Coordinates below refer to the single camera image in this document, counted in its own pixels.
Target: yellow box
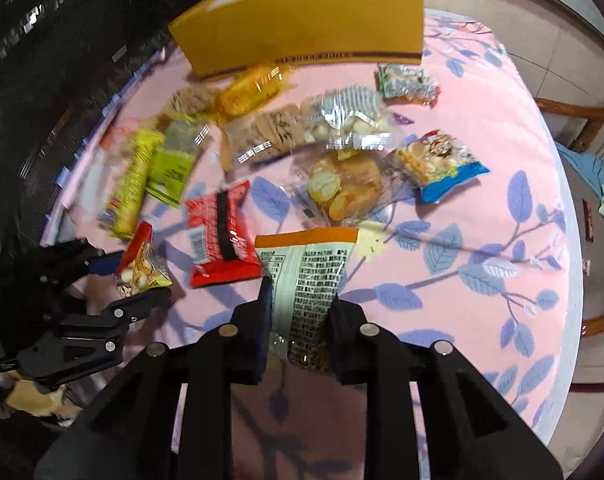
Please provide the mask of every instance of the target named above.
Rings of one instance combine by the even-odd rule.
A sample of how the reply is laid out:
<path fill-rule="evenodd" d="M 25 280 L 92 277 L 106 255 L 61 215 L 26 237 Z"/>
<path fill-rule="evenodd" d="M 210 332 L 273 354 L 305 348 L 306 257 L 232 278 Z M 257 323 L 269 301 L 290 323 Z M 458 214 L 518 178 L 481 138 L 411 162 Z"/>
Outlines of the yellow box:
<path fill-rule="evenodd" d="M 424 0 L 204 0 L 169 25 L 201 78 L 259 62 L 419 64 Z"/>

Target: yellow flower print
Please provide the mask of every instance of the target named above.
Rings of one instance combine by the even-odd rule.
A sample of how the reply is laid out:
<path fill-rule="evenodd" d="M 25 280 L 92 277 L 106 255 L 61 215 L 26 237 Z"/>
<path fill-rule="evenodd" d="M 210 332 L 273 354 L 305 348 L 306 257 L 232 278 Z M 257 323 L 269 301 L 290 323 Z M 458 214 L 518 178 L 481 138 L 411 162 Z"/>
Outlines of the yellow flower print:
<path fill-rule="evenodd" d="M 366 220 L 359 225 L 355 253 L 365 256 L 370 260 L 373 256 L 380 256 L 388 247 L 384 240 L 388 233 L 382 231 L 384 225 L 373 220 Z"/>

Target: silver bolt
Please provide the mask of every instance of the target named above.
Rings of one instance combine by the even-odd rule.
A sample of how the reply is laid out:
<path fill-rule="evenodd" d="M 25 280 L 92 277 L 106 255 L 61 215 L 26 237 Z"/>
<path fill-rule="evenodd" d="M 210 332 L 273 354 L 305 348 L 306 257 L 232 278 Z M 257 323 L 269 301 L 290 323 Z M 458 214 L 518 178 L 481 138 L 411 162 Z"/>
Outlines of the silver bolt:
<path fill-rule="evenodd" d="M 374 337 L 380 333 L 380 327 L 373 323 L 364 323 L 359 327 L 359 331 L 367 337 Z"/>
<path fill-rule="evenodd" d="M 160 356 L 164 353 L 165 350 L 166 346 L 164 346 L 162 343 L 151 343 L 149 346 L 146 347 L 146 353 L 149 354 L 151 357 Z"/>
<path fill-rule="evenodd" d="M 218 328 L 217 332 L 222 337 L 233 337 L 235 334 L 237 334 L 237 327 L 233 324 L 227 323 Z"/>
<path fill-rule="evenodd" d="M 445 339 L 440 339 L 439 341 L 435 341 L 433 348 L 435 349 L 435 352 L 437 352 L 440 355 L 448 355 L 448 354 L 453 353 L 453 345 L 451 345 Z"/>

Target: pink tablecloth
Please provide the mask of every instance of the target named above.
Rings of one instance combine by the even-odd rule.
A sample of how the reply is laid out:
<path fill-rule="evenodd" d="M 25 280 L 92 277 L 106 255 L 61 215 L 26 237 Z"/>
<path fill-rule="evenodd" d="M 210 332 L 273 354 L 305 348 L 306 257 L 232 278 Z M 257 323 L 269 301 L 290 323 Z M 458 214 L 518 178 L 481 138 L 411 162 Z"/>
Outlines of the pink tablecloth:
<path fill-rule="evenodd" d="M 438 205 L 407 197 L 365 222 L 340 294 L 404 341 L 454 342 L 533 425 L 554 381 L 567 309 L 566 223 L 551 147 L 533 99 L 488 28 L 428 16 L 423 55 L 442 94 L 433 109 L 393 107 L 406 142 L 441 128 L 463 140 L 491 173 Z M 353 83 L 373 86 L 374 70 L 373 64 L 301 68 L 293 76 L 295 87 L 269 107 Z M 189 64 L 177 52 L 146 78 L 116 124 L 156 113 L 188 76 Z M 219 138 L 216 127 L 212 130 Z M 300 215 L 277 186 L 290 164 L 284 159 L 251 176 L 243 211 L 253 235 L 301 229 Z M 119 242 L 95 223 L 104 197 L 92 202 L 86 192 L 101 189 L 95 180 L 101 171 L 90 173 L 85 199 L 75 204 L 72 217 L 77 235 L 115 250 Z M 191 176 L 186 195 L 223 184 L 214 145 Z M 156 339 L 171 347 L 194 342 L 226 322 L 234 306 L 256 297 L 257 280 L 190 289 L 184 210 L 148 196 L 143 216 L 154 225 L 185 291 Z M 272 360 L 265 381 L 236 388 L 233 399 L 238 478 L 361 478 L 362 392 Z M 420 442 L 423 452 L 423 436 Z"/>

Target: tile floor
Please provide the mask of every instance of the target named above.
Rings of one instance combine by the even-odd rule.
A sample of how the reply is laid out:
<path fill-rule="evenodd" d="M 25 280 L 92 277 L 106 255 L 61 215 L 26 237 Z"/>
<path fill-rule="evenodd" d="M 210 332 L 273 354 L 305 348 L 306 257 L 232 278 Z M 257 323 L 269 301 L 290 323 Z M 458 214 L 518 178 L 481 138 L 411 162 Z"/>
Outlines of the tile floor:
<path fill-rule="evenodd" d="M 543 0 L 425 0 L 426 7 L 472 16 L 506 46 L 533 96 L 576 105 L 604 105 L 604 49 Z M 556 139 L 569 142 L 584 121 L 545 116 Z M 604 128 L 591 146 L 604 159 Z M 584 316 L 604 314 L 604 269 L 584 299 Z M 576 381 L 604 381 L 604 335 L 582 342 Z M 604 394 L 570 394 L 550 449 L 566 473 L 604 427 Z"/>

